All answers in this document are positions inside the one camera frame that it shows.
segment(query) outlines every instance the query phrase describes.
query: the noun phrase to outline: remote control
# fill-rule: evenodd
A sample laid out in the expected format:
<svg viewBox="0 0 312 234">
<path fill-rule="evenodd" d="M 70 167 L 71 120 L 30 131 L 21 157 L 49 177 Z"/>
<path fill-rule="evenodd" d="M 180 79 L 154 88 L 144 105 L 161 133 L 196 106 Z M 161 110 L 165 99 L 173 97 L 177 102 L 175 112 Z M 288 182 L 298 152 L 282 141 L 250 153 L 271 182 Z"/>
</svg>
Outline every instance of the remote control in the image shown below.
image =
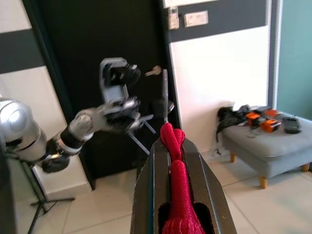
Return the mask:
<svg viewBox="0 0 312 234">
<path fill-rule="evenodd" d="M 284 117 L 283 124 L 285 127 L 285 133 L 296 134 L 302 131 L 302 127 L 297 118 Z"/>
</svg>

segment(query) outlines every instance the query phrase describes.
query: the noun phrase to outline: black door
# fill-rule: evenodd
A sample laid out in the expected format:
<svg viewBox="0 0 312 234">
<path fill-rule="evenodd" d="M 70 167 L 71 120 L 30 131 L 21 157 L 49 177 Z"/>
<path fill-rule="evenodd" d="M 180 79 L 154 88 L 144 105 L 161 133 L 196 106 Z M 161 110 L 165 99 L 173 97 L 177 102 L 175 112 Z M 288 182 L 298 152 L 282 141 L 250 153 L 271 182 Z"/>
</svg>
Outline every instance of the black door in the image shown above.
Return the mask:
<svg viewBox="0 0 312 234">
<path fill-rule="evenodd" d="M 160 65 L 168 68 L 160 0 L 33 0 L 55 54 L 71 106 L 75 113 L 102 104 L 98 66 L 103 58 L 123 57 L 137 64 L 142 74 Z M 129 90 L 141 100 L 141 114 L 151 113 L 150 103 L 161 97 L 161 76 L 144 77 Z M 175 101 L 171 79 L 170 96 Z M 171 122 L 178 125 L 177 112 Z M 159 137 L 161 119 L 150 121 L 136 136 L 150 149 Z M 144 153 L 127 136 L 96 133 L 86 144 L 85 161 L 93 177 L 136 166 Z"/>
</svg>

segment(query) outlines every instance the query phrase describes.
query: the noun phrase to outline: wall stripe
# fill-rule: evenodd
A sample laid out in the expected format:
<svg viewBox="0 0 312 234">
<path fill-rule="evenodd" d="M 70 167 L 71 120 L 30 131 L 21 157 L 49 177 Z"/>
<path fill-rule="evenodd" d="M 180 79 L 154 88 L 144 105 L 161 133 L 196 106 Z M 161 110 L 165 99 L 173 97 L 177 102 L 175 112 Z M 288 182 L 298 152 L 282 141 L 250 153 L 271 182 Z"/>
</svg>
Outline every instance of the wall stripe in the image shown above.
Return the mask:
<svg viewBox="0 0 312 234">
<path fill-rule="evenodd" d="M 266 5 L 266 0 L 218 0 L 179 6 L 180 27 L 169 31 L 170 42 L 264 26 Z M 208 24 L 184 27 L 186 13 L 205 10 L 208 10 Z"/>
<path fill-rule="evenodd" d="M 0 34 L 0 74 L 44 66 L 32 29 Z"/>
</svg>

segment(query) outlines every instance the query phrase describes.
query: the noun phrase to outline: red rope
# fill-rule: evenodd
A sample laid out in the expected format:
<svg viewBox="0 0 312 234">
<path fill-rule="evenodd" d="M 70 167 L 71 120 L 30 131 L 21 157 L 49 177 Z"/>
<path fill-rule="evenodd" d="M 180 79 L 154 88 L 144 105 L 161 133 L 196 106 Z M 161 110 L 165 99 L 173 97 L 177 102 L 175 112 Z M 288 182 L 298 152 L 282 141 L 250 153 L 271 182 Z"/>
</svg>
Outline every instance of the red rope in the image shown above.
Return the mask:
<svg viewBox="0 0 312 234">
<path fill-rule="evenodd" d="M 165 123 L 160 129 L 160 138 L 167 147 L 172 161 L 171 206 L 169 219 L 165 222 L 162 234 L 205 234 L 192 207 L 187 170 L 182 160 L 181 145 L 185 133 Z"/>
</svg>

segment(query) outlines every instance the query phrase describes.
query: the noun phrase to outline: light switch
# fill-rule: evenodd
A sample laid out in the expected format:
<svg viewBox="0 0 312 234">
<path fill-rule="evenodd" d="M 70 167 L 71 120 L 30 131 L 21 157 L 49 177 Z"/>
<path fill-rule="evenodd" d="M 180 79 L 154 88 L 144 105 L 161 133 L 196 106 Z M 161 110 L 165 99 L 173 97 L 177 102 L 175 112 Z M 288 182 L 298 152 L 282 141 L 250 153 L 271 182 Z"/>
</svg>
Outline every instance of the light switch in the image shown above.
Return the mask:
<svg viewBox="0 0 312 234">
<path fill-rule="evenodd" d="M 208 24 L 208 11 L 199 11 L 184 15 L 185 27 Z"/>
</svg>

